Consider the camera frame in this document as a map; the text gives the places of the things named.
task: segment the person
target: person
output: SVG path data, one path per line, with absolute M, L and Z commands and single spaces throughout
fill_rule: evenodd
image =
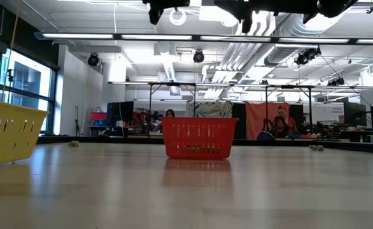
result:
M 169 109 L 169 110 L 167 110 L 167 112 L 165 112 L 165 117 L 167 117 L 167 118 L 174 118 L 175 117 L 175 112 L 172 109 Z M 160 122 L 154 128 L 154 132 L 160 132 L 160 133 L 162 133 L 162 122 Z
M 274 118 L 273 131 L 275 137 L 287 137 L 297 131 L 295 121 L 288 117 L 285 107 L 278 107 L 278 115 Z

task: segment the window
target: window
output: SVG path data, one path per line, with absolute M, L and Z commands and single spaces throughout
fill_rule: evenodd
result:
M 9 82 L 9 74 L 13 77 L 12 82 Z M 55 104 L 55 76 L 56 72 L 49 67 L 18 52 L 7 50 L 1 60 L 0 101 L 48 111 L 49 114 L 43 122 L 41 131 L 51 132 Z

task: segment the ceiling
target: ceiling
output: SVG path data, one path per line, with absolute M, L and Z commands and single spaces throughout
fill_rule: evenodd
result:
M 9 10 L 16 12 L 18 1 L 0 0 L 0 3 Z M 159 33 L 159 34 L 235 34 L 237 26 L 225 27 L 220 22 L 199 20 L 199 8 L 190 7 L 186 10 L 186 22 L 183 25 L 174 25 L 169 20 L 170 10 L 165 10 L 157 26 L 152 26 L 149 21 L 148 8 L 143 4 L 124 5 L 115 9 L 114 4 L 90 4 L 83 2 L 58 1 L 58 0 L 23 0 L 20 4 L 20 16 L 37 29 L 43 32 L 115 32 L 114 10 L 116 11 L 116 33 Z M 365 9 L 353 10 L 344 16 L 323 36 L 342 37 L 373 37 L 373 13 L 366 14 Z M 128 71 L 133 76 L 157 75 L 163 71 L 163 65 L 153 60 L 153 47 L 155 42 L 149 41 L 76 41 L 76 47 L 84 46 L 120 46 L 132 62 L 132 70 Z M 202 49 L 206 59 L 212 62 L 221 62 L 227 53 L 227 43 L 186 43 L 175 42 L 177 48 L 190 49 L 182 52 L 183 57 L 174 63 L 175 71 L 197 72 L 202 71 L 204 64 L 194 64 L 192 56 L 195 49 Z M 373 58 L 373 46 L 321 46 L 325 60 L 318 58 L 299 72 L 291 67 L 292 59 L 283 65 L 286 68 L 277 68 L 271 72 L 274 80 L 292 82 L 298 78 L 318 81 L 336 71 L 349 69 L 352 66 L 362 66 L 361 63 Z M 105 53 L 105 61 L 115 58 L 114 53 Z M 358 81 L 361 67 L 354 67 L 356 71 L 349 71 L 345 77 L 349 83 Z

